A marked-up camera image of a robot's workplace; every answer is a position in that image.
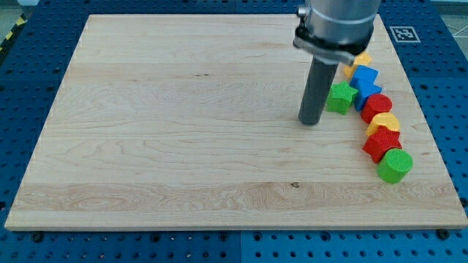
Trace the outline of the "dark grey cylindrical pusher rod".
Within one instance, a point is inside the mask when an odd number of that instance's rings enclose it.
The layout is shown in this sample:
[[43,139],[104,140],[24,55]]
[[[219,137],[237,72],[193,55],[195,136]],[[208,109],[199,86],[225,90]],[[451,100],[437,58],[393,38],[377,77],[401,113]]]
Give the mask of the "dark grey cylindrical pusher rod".
[[338,64],[326,64],[318,58],[312,59],[303,93],[298,120],[302,124],[319,123]]

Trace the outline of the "yellow block behind arm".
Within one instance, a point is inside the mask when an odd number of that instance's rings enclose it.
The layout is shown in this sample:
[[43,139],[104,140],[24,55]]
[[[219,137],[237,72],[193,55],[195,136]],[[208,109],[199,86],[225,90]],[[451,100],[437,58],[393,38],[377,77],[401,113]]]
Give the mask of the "yellow block behind arm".
[[344,75],[351,79],[358,66],[368,66],[372,62],[372,57],[367,52],[362,52],[355,57],[352,65],[345,65],[343,68]]

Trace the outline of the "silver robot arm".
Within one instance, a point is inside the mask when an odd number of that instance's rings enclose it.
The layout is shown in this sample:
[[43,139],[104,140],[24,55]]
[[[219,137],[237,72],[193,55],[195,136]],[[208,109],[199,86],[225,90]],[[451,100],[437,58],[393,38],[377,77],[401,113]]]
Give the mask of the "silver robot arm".
[[380,0],[307,0],[299,5],[300,19],[293,46],[312,55],[298,120],[319,123],[336,70],[351,65],[374,31]]

